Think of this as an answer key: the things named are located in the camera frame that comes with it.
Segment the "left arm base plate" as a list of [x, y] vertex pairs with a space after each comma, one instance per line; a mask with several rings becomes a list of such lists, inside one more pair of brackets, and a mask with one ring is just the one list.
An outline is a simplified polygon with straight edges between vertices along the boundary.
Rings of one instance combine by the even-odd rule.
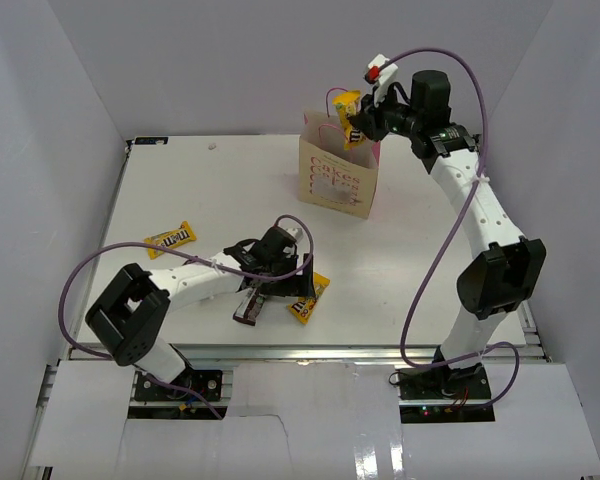
[[128, 417], [137, 420], [222, 420], [221, 370], [185, 370], [171, 384], [138, 372], [132, 388]]

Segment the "yellow M&M's pack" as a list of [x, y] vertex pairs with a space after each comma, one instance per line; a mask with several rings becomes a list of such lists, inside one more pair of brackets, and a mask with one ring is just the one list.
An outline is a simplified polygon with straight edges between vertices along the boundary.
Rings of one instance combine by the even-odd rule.
[[321, 296], [329, 287], [331, 280], [319, 273], [313, 274], [314, 297], [299, 297], [286, 306], [287, 311], [302, 325], [307, 325]]
[[340, 93], [331, 101], [344, 133], [345, 150], [352, 150], [367, 140], [362, 131], [352, 123], [352, 119], [359, 113], [360, 100], [361, 92], [359, 90], [348, 90]]
[[196, 240], [196, 234], [194, 233], [194, 230], [190, 226], [189, 222], [182, 221], [181, 224], [175, 229], [145, 238], [144, 243], [147, 245], [152, 245], [152, 248], [148, 249], [148, 257], [150, 260], [155, 260], [164, 254], [162, 250], [156, 250], [155, 246], [177, 249]]

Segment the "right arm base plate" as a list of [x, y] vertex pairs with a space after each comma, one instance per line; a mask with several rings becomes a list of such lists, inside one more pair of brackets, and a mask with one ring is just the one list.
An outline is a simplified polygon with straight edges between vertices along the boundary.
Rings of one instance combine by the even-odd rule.
[[440, 383], [434, 370], [400, 369], [388, 378], [398, 389], [400, 419], [403, 425], [491, 423], [496, 420], [491, 400], [491, 388], [485, 370], [475, 376]]

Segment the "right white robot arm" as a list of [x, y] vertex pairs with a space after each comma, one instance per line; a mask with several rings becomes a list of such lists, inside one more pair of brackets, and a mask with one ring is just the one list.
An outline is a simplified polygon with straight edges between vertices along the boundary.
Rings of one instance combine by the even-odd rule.
[[439, 185], [463, 228], [472, 261], [456, 281], [460, 309], [437, 347], [433, 390], [452, 399], [481, 368], [481, 356], [502, 321], [526, 301], [546, 258], [539, 239], [529, 239], [505, 213], [480, 167], [478, 138], [451, 119], [451, 85], [445, 73], [415, 73], [411, 95], [400, 102], [397, 68], [370, 67], [365, 95], [350, 123], [368, 139], [407, 138], [414, 155]]

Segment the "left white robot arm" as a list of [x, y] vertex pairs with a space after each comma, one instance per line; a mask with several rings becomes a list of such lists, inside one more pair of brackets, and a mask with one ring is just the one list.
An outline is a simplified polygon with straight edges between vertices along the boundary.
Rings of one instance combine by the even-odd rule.
[[247, 290], [263, 297], [313, 297], [313, 260], [299, 255], [300, 228], [270, 227], [209, 259], [158, 270], [124, 266], [86, 313], [85, 321], [120, 366], [157, 380], [168, 398], [196, 387], [190, 363], [159, 337], [166, 316], [217, 295]]

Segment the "brown chocolate bar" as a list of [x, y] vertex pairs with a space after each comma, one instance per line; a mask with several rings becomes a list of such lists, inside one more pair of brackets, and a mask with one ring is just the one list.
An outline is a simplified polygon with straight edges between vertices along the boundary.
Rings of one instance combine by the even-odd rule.
[[234, 311], [233, 320], [247, 326], [254, 326], [265, 301], [266, 296], [259, 288], [251, 288]]

